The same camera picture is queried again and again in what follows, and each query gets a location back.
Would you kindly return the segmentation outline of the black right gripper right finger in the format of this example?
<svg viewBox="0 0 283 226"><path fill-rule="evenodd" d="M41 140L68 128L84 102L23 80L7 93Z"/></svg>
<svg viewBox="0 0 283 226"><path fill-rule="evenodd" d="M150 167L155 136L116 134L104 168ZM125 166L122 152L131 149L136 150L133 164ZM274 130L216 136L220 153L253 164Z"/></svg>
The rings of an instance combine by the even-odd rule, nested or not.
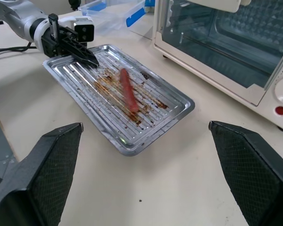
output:
<svg viewBox="0 0 283 226"><path fill-rule="evenodd" d="M283 158L258 133L208 125L230 191L250 226L283 226Z"/></svg>

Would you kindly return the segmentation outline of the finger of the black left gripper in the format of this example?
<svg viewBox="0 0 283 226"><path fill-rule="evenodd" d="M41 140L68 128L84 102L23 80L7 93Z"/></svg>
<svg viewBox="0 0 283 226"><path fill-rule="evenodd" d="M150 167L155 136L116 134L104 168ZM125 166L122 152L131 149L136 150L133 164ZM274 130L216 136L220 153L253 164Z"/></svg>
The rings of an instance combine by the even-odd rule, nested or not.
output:
<svg viewBox="0 0 283 226"><path fill-rule="evenodd" d="M100 64L96 56L72 37L62 39L62 49L71 54L77 61L89 64L93 68L97 68Z"/></svg>

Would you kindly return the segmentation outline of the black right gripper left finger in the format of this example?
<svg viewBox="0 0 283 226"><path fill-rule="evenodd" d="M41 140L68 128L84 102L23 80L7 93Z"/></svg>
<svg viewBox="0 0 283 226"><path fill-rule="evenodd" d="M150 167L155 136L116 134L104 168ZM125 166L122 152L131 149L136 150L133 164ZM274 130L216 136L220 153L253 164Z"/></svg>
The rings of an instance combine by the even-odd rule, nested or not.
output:
<svg viewBox="0 0 283 226"><path fill-rule="evenodd" d="M56 128L0 181L0 226L57 226L73 182L83 125Z"/></svg>

